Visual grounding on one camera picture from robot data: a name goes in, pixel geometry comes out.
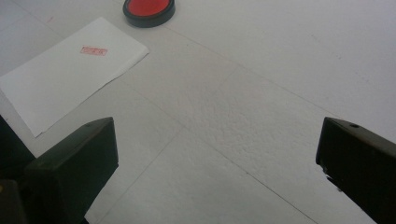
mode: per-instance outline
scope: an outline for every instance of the white paper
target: white paper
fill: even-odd
[[[37,137],[148,53],[99,18],[0,77],[0,88]]]

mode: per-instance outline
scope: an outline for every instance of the red stamp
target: red stamp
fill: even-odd
[[[82,47],[80,53],[97,55],[97,56],[105,56],[107,53],[107,49],[99,49],[99,48],[84,46],[84,47]]]

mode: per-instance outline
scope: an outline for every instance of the white floor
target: white floor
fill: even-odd
[[[127,24],[122,0],[0,0],[0,76],[104,17],[150,55],[34,139],[39,156],[113,117],[120,167],[93,223],[374,223],[315,164],[324,117],[396,142],[396,2],[176,0]]]

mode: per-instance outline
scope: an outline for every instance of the black ring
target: black ring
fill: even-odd
[[[134,0],[125,1],[122,7],[122,11],[126,16],[126,18],[128,19],[128,22],[130,22],[133,26],[137,26],[141,28],[158,26],[165,23],[166,21],[169,21],[169,19],[171,19],[172,16],[175,14],[175,0],[169,0],[169,4],[168,6],[166,6],[164,10],[150,16],[136,16],[132,14],[128,10],[128,4],[131,1]]]

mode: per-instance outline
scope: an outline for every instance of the white tile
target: white tile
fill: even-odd
[[[184,130],[101,223],[314,222]]]
[[[186,7],[166,26],[396,141],[394,5],[255,1],[218,11],[203,7],[204,14]]]
[[[10,0],[0,1],[0,31],[23,18],[27,11]]]
[[[109,0],[15,0],[17,4],[63,37],[75,33],[99,17],[122,13],[119,3]]]
[[[87,213],[91,223],[106,214],[181,128],[176,121],[117,79],[46,133],[37,139],[30,138],[29,149],[39,156],[83,124],[106,117],[113,117],[115,121],[120,166]]]
[[[25,15],[0,32],[0,76],[28,62],[62,40],[49,27]]]
[[[326,116],[241,68],[186,125],[317,223],[373,223],[316,165]]]
[[[164,28],[136,39],[150,54],[121,79],[179,120],[193,114],[236,68],[235,63]]]

